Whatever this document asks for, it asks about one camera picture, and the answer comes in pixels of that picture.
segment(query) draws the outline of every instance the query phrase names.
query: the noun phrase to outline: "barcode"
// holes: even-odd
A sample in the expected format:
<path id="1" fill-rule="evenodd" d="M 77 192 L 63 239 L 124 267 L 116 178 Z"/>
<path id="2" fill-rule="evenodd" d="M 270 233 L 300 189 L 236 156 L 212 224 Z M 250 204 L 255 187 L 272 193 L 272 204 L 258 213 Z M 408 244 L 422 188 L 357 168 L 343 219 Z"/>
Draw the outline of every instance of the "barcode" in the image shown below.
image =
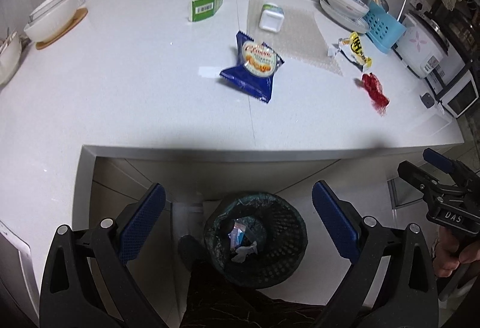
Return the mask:
<path id="1" fill-rule="evenodd" d="M 435 58 L 435 56 L 433 55 L 433 56 L 430 57 L 430 60 L 428 60 L 427 63 L 428 63 L 428 65 L 430 65 L 430 67 L 431 67 L 432 69 L 435 69 L 435 67 L 438 65 L 438 60 L 437 60 L 437 59 Z"/>
<path id="2" fill-rule="evenodd" d="M 195 13 L 196 14 L 201 14 L 201 13 L 203 13 L 205 11 L 209 11 L 211 9 L 213 9 L 213 3 L 212 2 L 210 2 L 208 4 L 205 4 L 205 5 L 200 5 L 200 7 L 195 7 Z"/>

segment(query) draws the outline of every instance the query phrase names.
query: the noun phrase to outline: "black shoe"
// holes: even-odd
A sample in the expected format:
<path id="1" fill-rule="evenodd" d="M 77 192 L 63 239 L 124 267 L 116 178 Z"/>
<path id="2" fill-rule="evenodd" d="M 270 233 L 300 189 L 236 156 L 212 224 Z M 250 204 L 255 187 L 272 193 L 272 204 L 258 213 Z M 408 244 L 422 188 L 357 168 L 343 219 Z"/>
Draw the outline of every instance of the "black shoe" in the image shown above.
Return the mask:
<path id="1" fill-rule="evenodd" d="M 190 235 L 183 236 L 178 242 L 178 255 L 189 271 L 196 260 L 208 261 L 207 250 Z"/>

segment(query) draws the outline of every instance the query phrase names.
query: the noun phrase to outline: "human hand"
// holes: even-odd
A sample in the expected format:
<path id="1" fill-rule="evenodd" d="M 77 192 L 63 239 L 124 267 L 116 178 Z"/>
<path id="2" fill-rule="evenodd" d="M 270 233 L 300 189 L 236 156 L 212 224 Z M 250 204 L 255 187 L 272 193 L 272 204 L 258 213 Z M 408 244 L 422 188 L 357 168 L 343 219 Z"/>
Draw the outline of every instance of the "human hand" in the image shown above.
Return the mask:
<path id="1" fill-rule="evenodd" d="M 449 277 L 460 264 L 480 261 L 480 241 L 471 243 L 460 253 L 459 257 L 455 257 L 453 254 L 457 252 L 460 243 L 452 232 L 441 226 L 438 238 L 433 260 L 433 270 L 437 277 Z"/>

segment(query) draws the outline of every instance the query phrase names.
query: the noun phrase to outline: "white countertop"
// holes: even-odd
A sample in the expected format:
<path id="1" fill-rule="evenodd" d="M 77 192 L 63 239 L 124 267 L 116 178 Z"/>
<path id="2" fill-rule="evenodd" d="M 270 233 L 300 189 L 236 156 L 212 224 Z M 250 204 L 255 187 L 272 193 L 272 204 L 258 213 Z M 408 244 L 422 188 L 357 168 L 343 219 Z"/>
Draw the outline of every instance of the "white countertop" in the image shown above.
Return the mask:
<path id="1" fill-rule="evenodd" d="M 455 120 L 442 127 L 440 112 L 421 103 L 424 80 L 367 37 L 371 72 L 390 99 L 383 117 L 343 56 L 341 77 L 283 55 L 269 104 L 203 77 L 202 67 L 234 65 L 249 0 L 224 0 L 198 23 L 187 21 L 188 1 L 87 0 L 83 22 L 44 50 L 30 47 L 0 92 L 0 219 L 29 244 L 39 285 L 55 229 L 88 226 L 97 155 L 187 149 L 230 161 L 320 160 L 463 142 Z M 327 44 L 349 34 L 315 2 L 268 1 L 314 11 Z"/>

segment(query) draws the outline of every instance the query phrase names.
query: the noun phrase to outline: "trash can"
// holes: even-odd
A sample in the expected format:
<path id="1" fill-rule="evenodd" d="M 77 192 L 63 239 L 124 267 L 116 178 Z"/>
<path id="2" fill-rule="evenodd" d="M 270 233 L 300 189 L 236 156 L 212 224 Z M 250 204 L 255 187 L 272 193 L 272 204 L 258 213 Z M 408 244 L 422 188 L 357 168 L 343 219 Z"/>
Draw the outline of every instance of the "trash can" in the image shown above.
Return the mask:
<path id="1" fill-rule="evenodd" d="M 248 224 L 257 241 L 258 254 L 247 255 L 243 263 L 231 261 L 229 234 L 236 220 Z M 242 245 L 248 246 L 253 240 L 248 240 L 247 233 L 245 236 Z M 204 239 L 214 267 L 233 284 L 253 289 L 274 286 L 290 277 L 308 243 L 298 211 L 269 193 L 226 196 L 207 220 Z"/>

